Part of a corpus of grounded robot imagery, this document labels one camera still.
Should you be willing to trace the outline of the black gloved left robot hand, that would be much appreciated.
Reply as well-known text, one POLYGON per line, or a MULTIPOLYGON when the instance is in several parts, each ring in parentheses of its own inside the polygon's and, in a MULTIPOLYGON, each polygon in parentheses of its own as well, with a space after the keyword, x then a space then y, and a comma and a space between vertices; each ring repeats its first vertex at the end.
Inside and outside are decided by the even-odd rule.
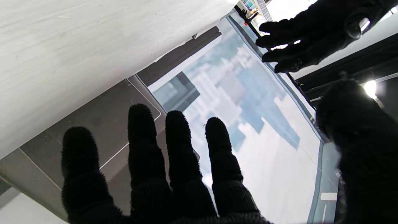
POLYGON ((277 62, 276 73, 298 72, 360 39, 396 5, 396 0, 319 0, 294 18, 261 24, 266 35, 255 44, 286 44, 265 53, 262 61, 277 62))

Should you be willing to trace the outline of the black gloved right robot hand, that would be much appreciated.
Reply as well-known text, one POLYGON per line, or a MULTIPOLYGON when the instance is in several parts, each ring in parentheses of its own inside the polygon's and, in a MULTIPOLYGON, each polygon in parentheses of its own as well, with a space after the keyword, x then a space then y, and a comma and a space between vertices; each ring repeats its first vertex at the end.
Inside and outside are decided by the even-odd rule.
MULTIPOLYGON (((320 130, 341 154, 345 182, 344 224, 397 223, 397 121, 354 80, 341 80, 321 98, 320 130)), ((157 144, 155 122, 144 104, 128 112, 131 214, 114 204, 100 171, 98 149, 84 127, 68 129, 62 142, 62 202, 71 224, 268 224, 257 208, 232 153, 230 137, 217 117, 205 136, 213 176, 212 200, 202 182, 191 131, 180 111, 166 115, 169 158, 157 144)))

